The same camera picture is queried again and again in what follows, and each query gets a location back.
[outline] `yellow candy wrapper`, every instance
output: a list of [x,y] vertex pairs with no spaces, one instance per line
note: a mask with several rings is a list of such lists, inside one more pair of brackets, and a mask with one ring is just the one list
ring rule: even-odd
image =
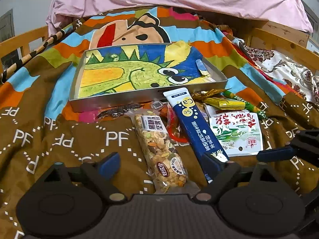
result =
[[220,110],[244,110],[246,103],[227,98],[206,98],[203,102]]
[[203,99],[212,97],[212,96],[217,95],[219,93],[222,93],[224,91],[227,91],[227,90],[226,89],[212,89],[208,92],[206,92],[206,91],[197,92],[197,93],[192,94],[192,98],[193,98],[193,100],[196,100],[196,101],[202,101]]

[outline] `plastic wrapper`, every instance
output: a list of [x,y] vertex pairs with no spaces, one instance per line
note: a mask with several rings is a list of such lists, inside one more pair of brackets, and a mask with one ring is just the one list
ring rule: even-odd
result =
[[183,187],[187,174],[168,132],[155,110],[129,110],[146,163],[152,173],[156,191]]
[[95,120],[101,120],[104,117],[117,118],[117,117],[123,116],[130,109],[139,109],[141,107],[142,107],[142,105],[138,104],[138,103],[128,104],[128,105],[119,106],[119,107],[114,107],[114,108],[111,108],[111,109],[108,109],[108,110],[101,111],[97,115]]
[[164,104],[161,101],[152,101],[151,108],[160,111],[164,107]]
[[[190,198],[193,198],[200,192],[200,187],[195,182],[188,180],[184,187],[171,187],[165,194],[185,194],[187,193]],[[164,194],[162,191],[156,191],[154,194]]]
[[236,95],[235,93],[232,93],[230,91],[224,91],[223,92],[223,95],[226,97],[226,98],[230,98],[230,99],[234,99],[234,100],[237,100],[237,101],[241,101],[241,102],[244,102],[245,103],[245,109],[246,110],[249,110],[250,112],[253,112],[253,113],[257,113],[257,116],[260,120],[262,119],[266,119],[266,113],[264,111],[262,111],[260,108],[257,108],[256,106],[254,106],[253,104],[251,104],[250,102],[248,101],[245,101],[243,98],[239,97],[238,95]]
[[196,106],[198,107],[200,113],[202,114],[202,116],[204,117],[205,121],[207,123],[209,123],[209,118],[208,118],[208,115],[206,113],[206,110],[205,110],[205,104],[204,103],[200,103],[200,102],[195,102]]
[[178,121],[176,113],[170,104],[167,104],[167,126],[166,129],[169,136],[179,143],[188,143],[186,135],[184,134],[181,125]]
[[[222,162],[227,162],[229,158],[225,150],[200,113],[188,90],[183,87],[164,92],[163,95],[173,107],[183,130],[187,132],[199,163],[202,163],[204,154],[210,154]],[[206,179],[208,182],[211,180],[208,175]]]
[[227,98],[206,98],[203,102],[221,110],[244,110],[246,106],[245,102]]

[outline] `bed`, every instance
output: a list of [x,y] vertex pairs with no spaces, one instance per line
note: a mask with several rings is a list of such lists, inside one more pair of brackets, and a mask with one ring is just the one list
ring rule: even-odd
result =
[[[123,116],[96,121],[97,111],[75,113],[68,102],[76,66],[83,51],[88,49],[94,31],[115,23],[126,24],[128,28],[136,21],[164,29],[170,42],[186,39],[227,76],[227,88],[231,92],[265,110],[267,119],[260,121],[264,149],[285,145],[297,130],[319,127],[319,112],[314,103],[302,99],[286,84],[261,74],[218,27],[235,28],[233,34],[248,47],[276,49],[313,72],[319,70],[319,56],[306,49],[308,35],[284,25],[151,6],[81,18],[50,38],[47,38],[47,27],[30,31],[0,44],[1,57],[17,48],[22,48],[23,56],[21,62],[2,73],[0,86],[0,197],[5,202],[0,213],[2,237],[20,238],[23,234],[15,217],[15,206],[54,162],[78,166],[83,158],[98,161],[118,151],[121,168],[113,184],[128,197],[133,193],[154,193],[131,120]],[[116,31],[113,39],[120,33]],[[38,38],[44,44],[30,53],[28,43]],[[205,186],[205,176],[191,146],[180,143],[175,146],[189,179],[200,187]],[[256,163],[254,156],[232,160],[243,166]],[[272,166],[299,195],[317,185],[318,168],[302,159],[294,157]]]

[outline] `blue snack stick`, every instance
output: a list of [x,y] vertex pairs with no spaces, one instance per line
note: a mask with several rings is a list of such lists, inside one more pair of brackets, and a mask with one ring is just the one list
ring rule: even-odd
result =
[[203,154],[210,154],[221,162],[229,160],[225,150],[205,121],[186,88],[164,92],[178,120],[186,131],[190,144],[200,161]]

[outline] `blue stripe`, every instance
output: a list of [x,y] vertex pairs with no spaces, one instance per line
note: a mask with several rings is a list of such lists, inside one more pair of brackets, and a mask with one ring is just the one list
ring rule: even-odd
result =
[[101,56],[105,57],[107,54],[112,55],[112,54],[117,54],[119,55],[122,52],[121,47],[105,47],[105,48],[98,48],[98,51],[100,52]]
[[228,79],[228,82],[226,84],[225,89],[229,89],[230,92],[232,93],[238,93],[242,90],[245,90],[247,87],[244,86],[238,79],[236,76],[233,76],[231,78]]
[[277,105],[281,101],[285,93],[279,89],[275,84],[265,79],[255,68],[249,63],[246,63],[240,70],[249,77],[256,85],[258,85],[269,98]]
[[69,99],[71,84],[75,75],[76,68],[73,63],[64,71],[57,80],[52,91],[51,98],[47,103],[44,116],[56,120],[58,115],[62,113],[63,108]]
[[154,17],[157,18],[157,7],[154,7],[153,9],[150,9],[150,10],[148,11],[148,13],[149,13],[150,15],[153,15]]
[[25,89],[30,88],[31,85],[39,78],[38,76],[32,77],[28,69],[21,67],[14,75],[12,75],[8,82],[11,83],[13,89],[17,92],[23,92]]
[[219,44],[222,42],[224,34],[219,30],[212,31],[211,29],[202,29],[201,27],[197,28],[177,28],[176,26],[162,27],[169,36],[171,42],[177,42],[183,40],[186,43],[188,41],[215,41]]
[[91,20],[101,20],[101,19],[104,19],[105,16],[92,16],[90,19]]
[[78,33],[73,32],[64,40],[62,40],[61,43],[65,43],[69,45],[70,47],[77,47],[85,39],[87,39],[88,41],[91,41],[94,31],[95,29],[90,31],[89,33],[84,34],[83,36],[80,36]]
[[121,12],[121,13],[108,13],[106,14],[106,16],[117,16],[117,15],[123,15],[123,14],[135,14],[135,11]]
[[283,80],[280,80],[280,79],[276,79],[276,78],[272,78],[274,81],[277,81],[279,83],[282,83],[283,85],[286,85],[287,83]]

